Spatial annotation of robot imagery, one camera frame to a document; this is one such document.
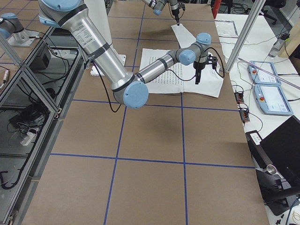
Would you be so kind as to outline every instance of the blue and white device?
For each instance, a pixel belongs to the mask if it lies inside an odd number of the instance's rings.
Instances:
[[[256,100],[267,115],[291,116],[292,108],[280,86],[257,84],[254,86]]]
[[[250,61],[250,63],[272,73],[274,76],[278,76],[274,63],[272,62],[262,62],[262,61]],[[267,74],[259,69],[248,65],[248,72],[252,78],[252,80],[257,84],[266,84],[272,86],[280,86],[281,81],[270,74]]]

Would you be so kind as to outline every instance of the device screen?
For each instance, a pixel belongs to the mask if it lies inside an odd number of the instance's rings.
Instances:
[[[273,72],[273,69],[272,69],[272,66],[270,63],[264,63],[264,62],[255,62],[254,65],[274,74]],[[257,72],[257,76],[258,76],[258,79],[261,81],[261,82],[268,82],[268,83],[276,83],[276,78],[267,74],[266,72],[263,72],[263,71],[260,71],[258,69],[258,72]]]
[[[269,111],[289,112],[278,87],[261,86]]]

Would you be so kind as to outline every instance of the black monitor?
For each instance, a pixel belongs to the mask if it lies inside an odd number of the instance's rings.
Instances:
[[[289,184],[300,186],[300,120],[290,117],[260,144]]]

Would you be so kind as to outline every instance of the blue joint cap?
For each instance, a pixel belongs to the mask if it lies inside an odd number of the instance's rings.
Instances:
[[[75,8],[80,3],[80,0],[41,0],[49,8],[59,11],[68,12]]]
[[[51,27],[55,27],[55,28],[60,28],[60,26],[53,20],[50,20],[48,18],[42,17],[42,16],[38,16],[39,17],[39,21],[46,25],[46,26],[51,26]]]
[[[9,36],[10,36],[10,33],[9,33],[7,30],[2,29],[2,28],[0,28],[0,34],[1,34],[5,39],[9,38]]]
[[[203,44],[203,45],[210,45],[211,44],[211,36],[208,33],[200,33],[196,37],[196,42]]]
[[[189,49],[183,50],[179,54],[179,62],[183,65],[187,66],[196,60],[196,54]]]
[[[141,81],[134,81],[124,91],[124,104],[129,108],[141,108],[148,100],[148,88]]]
[[[154,10],[153,10],[153,13],[154,13],[155,15],[160,15],[160,14],[161,14],[161,10],[154,9]]]
[[[18,17],[14,13],[5,13],[0,15],[3,19],[17,19]]]

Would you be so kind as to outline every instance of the red object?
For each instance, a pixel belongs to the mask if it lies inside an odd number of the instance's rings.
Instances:
[[[214,19],[217,17],[220,5],[222,0],[216,0],[214,4],[214,8],[212,9],[212,15],[214,16]]]

